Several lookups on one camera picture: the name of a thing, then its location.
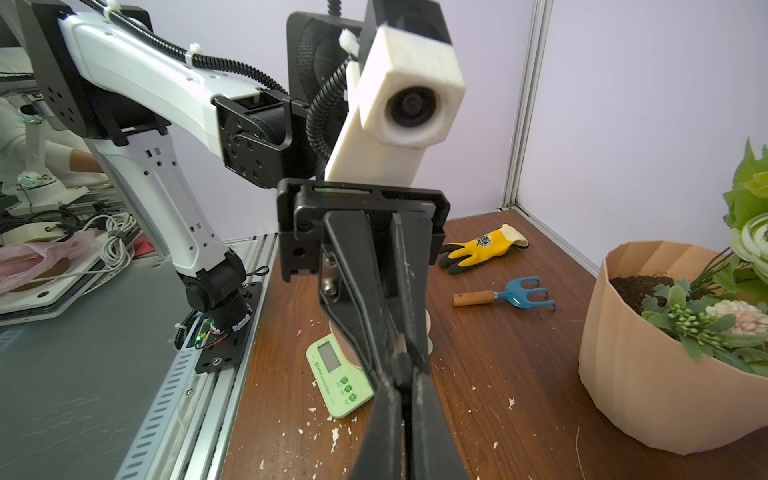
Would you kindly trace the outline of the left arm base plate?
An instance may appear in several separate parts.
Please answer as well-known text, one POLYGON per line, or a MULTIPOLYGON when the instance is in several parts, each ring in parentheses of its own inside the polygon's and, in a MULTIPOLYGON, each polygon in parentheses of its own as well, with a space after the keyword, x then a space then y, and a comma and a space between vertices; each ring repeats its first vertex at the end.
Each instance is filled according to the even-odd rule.
POLYGON ((192 310, 181 322, 175 324, 172 345, 177 351, 197 353, 196 373, 214 373, 237 367, 244 358, 250 329, 256 325, 256 309, 259 306, 264 284, 261 281, 246 285, 245 300, 250 319, 238 330, 214 334, 207 316, 192 310))

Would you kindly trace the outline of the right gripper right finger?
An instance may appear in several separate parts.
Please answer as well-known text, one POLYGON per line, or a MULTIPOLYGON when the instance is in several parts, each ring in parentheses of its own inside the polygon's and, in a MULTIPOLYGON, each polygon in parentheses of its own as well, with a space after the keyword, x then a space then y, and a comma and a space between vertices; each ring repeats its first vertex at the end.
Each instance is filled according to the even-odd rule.
POLYGON ((468 479, 433 379, 413 375, 407 409, 407 478, 468 479))

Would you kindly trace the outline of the green electronic scale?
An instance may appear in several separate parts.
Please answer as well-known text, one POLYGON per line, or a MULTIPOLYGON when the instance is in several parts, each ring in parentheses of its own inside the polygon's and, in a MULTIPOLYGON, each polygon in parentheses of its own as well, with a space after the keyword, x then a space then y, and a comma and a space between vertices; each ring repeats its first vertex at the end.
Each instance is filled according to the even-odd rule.
POLYGON ((347 417, 374 397, 367 376, 346 360, 332 334, 312 343, 306 351, 306 359, 333 418, 347 417))

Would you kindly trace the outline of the green white artificial flowers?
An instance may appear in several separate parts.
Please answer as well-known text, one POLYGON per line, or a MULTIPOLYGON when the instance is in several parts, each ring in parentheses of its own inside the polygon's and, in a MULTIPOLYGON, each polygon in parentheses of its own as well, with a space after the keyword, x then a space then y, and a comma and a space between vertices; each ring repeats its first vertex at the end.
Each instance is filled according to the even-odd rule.
POLYGON ((723 194, 728 247, 689 281, 653 286, 640 303, 648 323, 694 361, 710 357, 767 375, 767 147, 750 142, 723 194))

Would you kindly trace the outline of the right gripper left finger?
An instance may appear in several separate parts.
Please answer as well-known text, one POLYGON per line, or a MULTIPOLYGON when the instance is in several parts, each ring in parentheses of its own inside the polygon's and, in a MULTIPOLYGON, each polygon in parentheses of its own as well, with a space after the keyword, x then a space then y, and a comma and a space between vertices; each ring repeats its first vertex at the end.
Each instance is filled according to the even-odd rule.
POLYGON ((372 416, 350 480, 399 479, 402 462, 402 397, 391 380, 379 382, 372 416))

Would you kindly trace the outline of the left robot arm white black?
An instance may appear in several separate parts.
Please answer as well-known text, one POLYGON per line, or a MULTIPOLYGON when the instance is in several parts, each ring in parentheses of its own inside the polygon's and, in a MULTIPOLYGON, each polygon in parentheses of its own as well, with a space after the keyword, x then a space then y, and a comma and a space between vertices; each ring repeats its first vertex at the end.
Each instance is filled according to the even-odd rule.
POLYGON ((157 36, 115 1, 83 12, 19 1, 44 100, 83 138, 168 252, 213 349, 250 320, 245 268, 212 229, 168 130, 277 193, 281 272, 319 277, 321 303, 374 384, 429 374, 426 272, 449 210, 412 183, 442 142, 465 82, 440 7, 373 1, 363 24, 329 17, 343 60, 320 91, 291 95, 257 69, 157 36))

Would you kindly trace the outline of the aluminium front rail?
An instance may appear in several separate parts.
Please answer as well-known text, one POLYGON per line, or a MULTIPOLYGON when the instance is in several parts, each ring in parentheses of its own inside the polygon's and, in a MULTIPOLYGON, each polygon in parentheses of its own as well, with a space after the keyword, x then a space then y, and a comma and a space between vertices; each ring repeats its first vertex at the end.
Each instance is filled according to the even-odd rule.
POLYGON ((176 354, 117 479, 218 479, 242 396, 270 273, 246 280, 253 318, 231 340, 176 354))

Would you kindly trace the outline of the pink plastic bag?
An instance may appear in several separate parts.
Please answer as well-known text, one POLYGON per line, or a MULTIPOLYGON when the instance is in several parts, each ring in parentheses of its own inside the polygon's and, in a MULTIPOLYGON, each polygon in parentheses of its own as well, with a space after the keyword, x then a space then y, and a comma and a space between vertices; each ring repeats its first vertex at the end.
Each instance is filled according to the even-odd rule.
POLYGON ((1 248, 1 294, 24 289, 57 264, 71 264, 98 246, 93 231, 80 231, 63 242, 16 243, 1 248))

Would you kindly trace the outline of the blue garden hand rake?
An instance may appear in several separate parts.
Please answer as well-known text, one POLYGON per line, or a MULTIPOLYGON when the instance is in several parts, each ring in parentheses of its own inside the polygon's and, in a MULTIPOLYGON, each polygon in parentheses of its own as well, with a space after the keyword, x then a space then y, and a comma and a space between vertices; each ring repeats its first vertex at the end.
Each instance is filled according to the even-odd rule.
POLYGON ((518 309, 552 307, 556 302, 549 298, 548 289, 541 286, 539 277, 523 277, 509 281, 502 291, 477 291, 457 293, 452 296, 454 307, 488 305, 505 301, 518 309))

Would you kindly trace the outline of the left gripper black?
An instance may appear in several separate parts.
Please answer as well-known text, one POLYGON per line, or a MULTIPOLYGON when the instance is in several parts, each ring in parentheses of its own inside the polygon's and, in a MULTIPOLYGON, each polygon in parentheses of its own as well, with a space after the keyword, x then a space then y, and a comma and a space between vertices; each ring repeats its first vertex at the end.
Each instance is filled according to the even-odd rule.
POLYGON ((318 273, 324 240, 323 252, 335 258, 339 279, 336 295, 321 296, 323 308, 373 384, 394 382, 395 329, 378 268, 391 255, 391 216, 400 212, 392 217, 391 231, 400 330, 414 369, 427 375, 427 274, 444 242, 449 211, 440 190, 305 179, 278 184, 281 277, 289 282, 318 273))

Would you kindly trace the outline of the yellow black gardening glove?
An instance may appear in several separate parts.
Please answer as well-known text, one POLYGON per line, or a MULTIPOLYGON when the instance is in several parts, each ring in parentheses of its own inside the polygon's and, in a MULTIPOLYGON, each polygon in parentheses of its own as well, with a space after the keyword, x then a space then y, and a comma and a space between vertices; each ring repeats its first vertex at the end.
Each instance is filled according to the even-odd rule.
POLYGON ((451 275, 458 275, 505 256, 512 248, 526 249, 528 239, 509 224, 473 240, 446 243, 440 250, 438 266, 451 275))

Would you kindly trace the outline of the beige flower pot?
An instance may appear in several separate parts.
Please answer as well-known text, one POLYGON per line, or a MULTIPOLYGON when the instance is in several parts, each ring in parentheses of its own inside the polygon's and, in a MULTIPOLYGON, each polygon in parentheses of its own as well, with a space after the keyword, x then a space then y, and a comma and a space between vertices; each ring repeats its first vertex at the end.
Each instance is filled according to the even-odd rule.
POLYGON ((609 251, 585 319, 578 373, 595 406, 620 430, 679 455, 735 442, 767 425, 767 380, 682 345, 630 308, 614 277, 695 279, 714 251, 673 241, 634 241, 609 251))

